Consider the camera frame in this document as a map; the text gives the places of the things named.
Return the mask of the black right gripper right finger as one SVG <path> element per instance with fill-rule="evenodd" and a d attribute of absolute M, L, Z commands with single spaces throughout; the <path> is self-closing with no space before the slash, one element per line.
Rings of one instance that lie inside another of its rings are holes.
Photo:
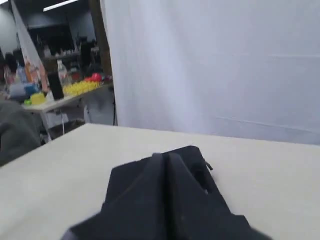
<path fill-rule="evenodd" d="M 171 219 L 179 240 L 269 240 L 244 215 L 218 207 L 176 153 L 167 156 Z"/>

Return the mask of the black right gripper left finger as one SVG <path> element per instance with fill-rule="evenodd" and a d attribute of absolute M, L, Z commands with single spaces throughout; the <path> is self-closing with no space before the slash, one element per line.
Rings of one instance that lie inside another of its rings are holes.
<path fill-rule="evenodd" d="M 142 171 L 101 211 L 70 227 L 63 240 L 165 240 L 165 161 L 153 154 Z"/>

